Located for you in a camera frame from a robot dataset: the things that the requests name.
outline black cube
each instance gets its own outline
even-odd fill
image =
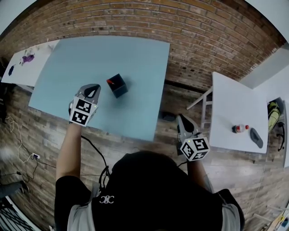
[[[123,81],[120,74],[117,74],[112,78],[108,79],[107,83],[116,98],[128,92],[126,83]]]

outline brick wall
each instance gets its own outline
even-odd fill
[[[203,90],[212,84],[212,71],[240,80],[285,43],[245,0],[46,0],[19,18],[1,36],[1,56],[47,39],[157,39],[171,44],[166,79]]]

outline plastic bottle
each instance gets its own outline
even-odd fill
[[[249,129],[249,125],[243,125],[243,124],[240,124],[240,125],[235,125],[234,127],[232,127],[232,131],[234,133],[241,133],[245,130],[248,130]]]

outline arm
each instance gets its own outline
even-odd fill
[[[68,126],[56,164],[56,180],[63,176],[80,177],[81,130],[77,124]]]
[[[206,171],[201,161],[187,162],[188,176],[196,184],[207,190]]]

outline light blue table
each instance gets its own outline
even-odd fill
[[[68,104],[79,88],[98,83],[99,108],[88,126],[152,141],[168,54],[168,43],[143,38],[62,39],[41,71],[29,106],[68,120]],[[128,93],[116,99],[106,80],[118,73]]]

